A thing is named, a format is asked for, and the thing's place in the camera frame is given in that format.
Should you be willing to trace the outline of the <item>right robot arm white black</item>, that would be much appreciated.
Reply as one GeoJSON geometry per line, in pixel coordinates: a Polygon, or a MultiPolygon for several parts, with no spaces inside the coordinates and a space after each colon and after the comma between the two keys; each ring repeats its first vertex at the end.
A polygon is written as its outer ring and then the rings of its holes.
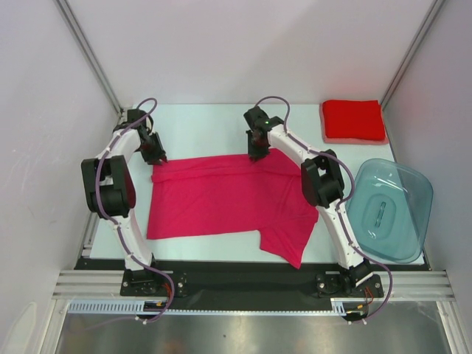
{"type": "Polygon", "coordinates": [[[269,117],[260,106],[243,115],[249,129],[248,155],[257,161],[265,158],[271,148],[284,153],[301,173],[302,194],[317,209],[336,247],[340,291],[359,295],[373,276],[369,260],[361,254],[353,228],[347,217],[344,197],[344,165],[332,150],[316,151],[294,135],[286,122],[269,117]]]}

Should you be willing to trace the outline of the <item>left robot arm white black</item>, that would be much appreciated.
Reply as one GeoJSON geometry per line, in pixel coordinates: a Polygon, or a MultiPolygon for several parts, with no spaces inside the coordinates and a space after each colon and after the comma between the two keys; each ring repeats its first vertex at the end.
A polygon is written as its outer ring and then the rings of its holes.
{"type": "Polygon", "coordinates": [[[136,190],[128,168],[136,152],[150,166],[167,161],[159,134],[152,127],[149,113],[141,108],[128,110],[102,153],[80,165],[87,206],[110,226],[124,254],[122,296],[172,294],[171,280],[156,269],[153,252],[137,223],[136,190]]]}

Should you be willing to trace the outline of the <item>magenta pink t shirt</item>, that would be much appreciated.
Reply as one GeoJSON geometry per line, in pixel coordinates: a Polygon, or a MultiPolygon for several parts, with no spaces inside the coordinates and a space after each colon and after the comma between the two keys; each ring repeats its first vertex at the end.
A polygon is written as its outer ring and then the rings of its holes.
{"type": "Polygon", "coordinates": [[[300,268],[319,219],[302,194],[299,166],[272,149],[173,160],[153,168],[149,240],[257,231],[260,249],[300,268]]]}

